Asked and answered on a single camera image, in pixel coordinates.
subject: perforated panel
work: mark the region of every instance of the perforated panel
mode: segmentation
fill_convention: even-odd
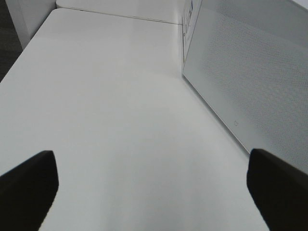
[[[184,75],[248,150],[308,173],[307,11],[287,0],[203,0]]]

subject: table surface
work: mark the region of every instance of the table surface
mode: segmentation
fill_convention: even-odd
[[[58,9],[0,83],[0,175],[42,150],[41,231],[264,231],[248,156],[181,76],[180,26]]]
[[[185,0],[57,0],[58,8],[181,24]]]

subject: gray privacy panel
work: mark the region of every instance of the gray privacy panel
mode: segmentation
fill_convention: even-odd
[[[308,173],[307,10],[203,0],[183,74],[248,151]]]

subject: floor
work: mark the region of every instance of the floor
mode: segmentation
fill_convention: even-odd
[[[0,0],[0,82],[22,52],[5,0]]]

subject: white table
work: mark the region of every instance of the white table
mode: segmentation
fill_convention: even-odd
[[[41,231],[264,231],[247,154],[181,77],[180,26],[53,11],[0,83],[0,174],[54,150]]]
[[[57,0],[57,8],[182,23],[185,0]]]

